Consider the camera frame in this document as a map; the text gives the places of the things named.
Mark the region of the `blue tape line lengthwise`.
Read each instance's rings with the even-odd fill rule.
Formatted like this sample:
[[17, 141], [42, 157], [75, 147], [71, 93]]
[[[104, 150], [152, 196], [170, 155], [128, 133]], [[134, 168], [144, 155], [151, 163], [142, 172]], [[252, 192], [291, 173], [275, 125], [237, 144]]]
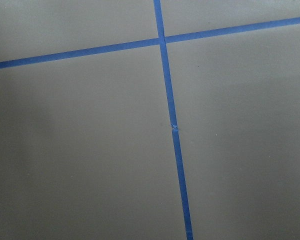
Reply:
[[169, 121], [171, 126], [171, 134], [172, 134], [174, 155], [176, 161], [178, 184], [179, 184], [180, 197], [181, 197], [184, 228], [185, 228], [186, 238], [188, 240], [192, 240], [194, 236], [193, 236], [193, 229], [192, 229], [191, 212], [189, 206], [186, 175], [184, 170], [184, 162], [183, 162], [182, 148], [180, 142], [179, 126], [178, 126], [176, 107], [175, 107], [168, 48], [167, 48], [167, 42], [165, 36], [164, 18], [162, 13], [161, 1], [155, 0], [153, 4], [154, 4], [158, 42], [160, 48], [162, 70], [163, 70], [164, 84], [165, 84], [165, 91], [166, 91], [166, 98], [167, 98], [167, 105], [168, 105]]

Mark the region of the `blue tape line crosswise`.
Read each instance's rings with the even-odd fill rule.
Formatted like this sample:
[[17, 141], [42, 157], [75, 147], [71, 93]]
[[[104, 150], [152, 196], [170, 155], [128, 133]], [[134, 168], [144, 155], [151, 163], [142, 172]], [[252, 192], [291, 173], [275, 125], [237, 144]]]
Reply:
[[[270, 29], [270, 28], [279, 28], [279, 27], [299, 25], [299, 24], [300, 24], [300, 17], [294, 17], [294, 18], [287, 18], [281, 20], [258, 22], [252, 24], [244, 24], [244, 25], [231, 26], [225, 28], [171, 35], [171, 36], [166, 36], [164, 40], [167, 44], [170, 44], [170, 43], [184, 42], [184, 41], [195, 40], [195, 39], [211, 38], [211, 37], [222, 36], [222, 35], [231, 35], [231, 34], [237, 34], [243, 32], [257, 31], [257, 30]], [[31, 64], [39, 64], [44, 62], [52, 62], [52, 61], [71, 59], [71, 58], [78, 58], [78, 57], [84, 57], [89, 55], [118, 52], [118, 51], [129, 50], [129, 49], [157, 46], [159, 44], [160, 44], [159, 38], [151, 38], [151, 39], [144, 39], [144, 40], [138, 40], [132, 42], [98, 46], [93, 48], [85, 48], [85, 49], [59, 52], [53, 54], [13, 59], [13, 60], [0, 62], [0, 69], [31, 65]]]

